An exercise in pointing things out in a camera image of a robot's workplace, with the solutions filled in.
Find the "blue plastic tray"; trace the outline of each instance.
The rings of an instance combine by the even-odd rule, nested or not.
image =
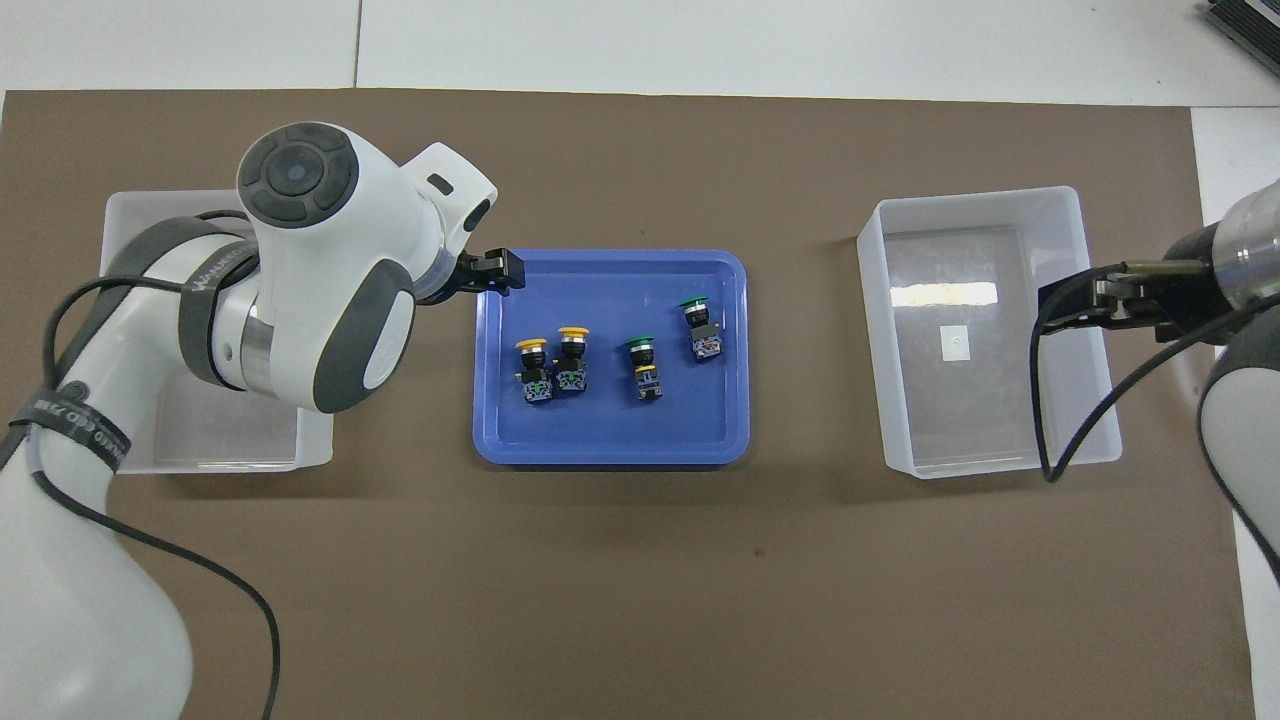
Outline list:
[[[472,439],[508,465],[723,465],[750,439],[746,270],[718,250],[517,250],[526,286],[486,292],[476,311]],[[708,296],[723,352],[696,363],[680,301]],[[588,336],[588,387],[525,402],[516,342],[558,328]],[[663,396],[636,397],[623,342],[654,336]]]

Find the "white label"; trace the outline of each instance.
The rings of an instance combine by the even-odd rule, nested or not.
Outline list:
[[[969,325],[942,325],[942,361],[952,363],[969,359]]]

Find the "white tile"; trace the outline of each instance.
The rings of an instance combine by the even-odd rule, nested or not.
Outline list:
[[[1196,3],[365,0],[358,85],[1280,105]]]
[[[358,0],[6,0],[0,88],[346,87]]]
[[[1206,223],[1220,220],[1236,200],[1280,177],[1280,108],[1194,108],[1192,131]],[[1280,685],[1275,683],[1280,674],[1280,588],[1239,519],[1235,546],[1253,660],[1253,705],[1258,720],[1280,720]]]

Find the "black strap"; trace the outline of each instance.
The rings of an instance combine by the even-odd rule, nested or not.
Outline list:
[[[128,436],[106,415],[74,397],[49,388],[31,393],[9,424],[36,424],[65,436],[97,455],[113,473],[120,469],[120,462],[133,446]]]
[[[214,365],[214,314],[218,293],[243,279],[257,266],[257,243],[242,240],[225,245],[187,278],[178,301],[178,347],[187,368],[215,386],[242,389],[223,379]]]

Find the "black cable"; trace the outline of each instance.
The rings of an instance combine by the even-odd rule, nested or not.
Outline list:
[[[183,288],[182,283],[161,281],[157,278],[147,278],[142,275],[108,275],[97,278],[95,281],[90,281],[79,286],[74,291],[72,291],[70,295],[64,297],[63,301],[58,304],[58,307],[54,310],[54,314],[50,315],[49,318],[49,323],[45,325],[44,354],[42,354],[45,365],[45,387],[47,387],[49,389],[58,389],[58,383],[61,379],[58,377],[58,370],[54,361],[55,343],[58,336],[58,325],[59,323],[61,323],[63,316],[67,315],[67,311],[70,309],[70,306],[74,305],[77,300],[79,300],[81,297],[95,290],[104,290],[109,287],[122,287],[122,286],[146,287],[169,292],[182,292]],[[28,429],[27,442],[35,443],[33,429]],[[224,580],[229,582],[230,584],[243,591],[244,594],[247,594],[259,606],[259,609],[262,611],[262,616],[266,618],[266,628],[271,635],[271,682],[268,685],[266,703],[262,708],[262,720],[270,720],[271,710],[275,706],[275,693],[280,684],[280,628],[275,621],[275,612],[271,610],[270,603],[266,602],[266,598],[262,597],[262,594],[257,592],[257,589],[253,585],[248,584],[247,580],[244,580],[236,573],[228,570],[227,568],[219,565],[218,562],[214,562],[212,560],[209,560],[207,557],[195,551],[187,550],[179,544],[174,544],[172,542],[160,539],[132,525],[127,525],[114,518],[110,518],[108,515],[104,515],[93,510],[92,507],[82,505],[79,501],[70,497],[69,495],[63,492],[58,486],[55,486],[52,480],[50,480],[49,477],[44,473],[44,470],[33,470],[31,477],[32,479],[36,480],[36,484],[40,487],[41,491],[44,491],[45,495],[47,495],[54,502],[69,510],[70,512],[74,512],[76,515],[79,515],[86,520],[97,523],[99,525],[102,525],[104,528],[108,528],[127,538],[132,538],[134,541],[151,546],[163,552],[168,552],[169,555],[173,555],[175,557],[187,560],[188,562],[200,565],[201,568],[214,573],[215,575],[223,578]]]
[[[236,218],[237,220],[248,222],[248,215],[243,210],[210,210],[207,213],[201,213],[196,215],[200,220],[216,220],[218,218]]]
[[[1036,430],[1036,452],[1039,455],[1041,461],[1041,474],[1046,478],[1050,474],[1048,462],[1048,447],[1044,442],[1044,418],[1041,409],[1041,391],[1039,391],[1039,340],[1044,334],[1044,323],[1048,322],[1053,311],[1062,300],[1069,295],[1079,291],[1082,287],[1097,282],[1111,273],[1125,272],[1126,265],[1124,263],[1117,263],[1115,265],[1103,265],[1101,268],[1091,268],[1084,270],[1075,277],[1064,282],[1057,290],[1055,290],[1048,297],[1041,302],[1039,314],[1036,316],[1036,324],[1032,325],[1032,342],[1029,351],[1029,365],[1030,365],[1030,379],[1032,379],[1032,418],[1033,427]]]
[[[1098,424],[1098,420],[1102,419],[1102,415],[1105,415],[1107,410],[1110,410],[1111,406],[1120,400],[1120,396],[1129,392],[1129,388],[1133,386],[1138,384],[1138,380],[1146,378],[1152,370],[1164,365],[1188,347],[1234,325],[1235,323],[1239,323],[1240,320],[1245,320],[1265,310],[1270,310],[1276,305],[1280,305],[1280,293],[1272,295],[1251,305],[1245,305],[1239,310],[1233,310],[1226,315],[1222,315],[1210,323],[1204,323],[1194,331],[1184,334],[1160,352],[1152,355],[1146,363],[1138,365],[1134,372],[1129,373],[1125,379],[1120,380],[1119,384],[1111,388],[1111,392],[1108,392],[1107,396],[1103,397],[1102,401],[1098,402],[1098,405],[1089,413],[1084,421],[1080,423],[1079,429],[1075,430],[1075,434],[1071,436],[1071,439],[1062,450],[1062,456],[1059,457],[1057,465],[1053,468],[1052,473],[1046,473],[1044,479],[1051,483],[1056,483],[1062,477],[1062,473],[1066,473],[1068,464],[1070,464],[1071,457],[1075,455],[1075,451],[1080,448],[1080,445],[1084,443],[1084,438],[1089,434],[1089,430],[1092,430],[1093,427]]]

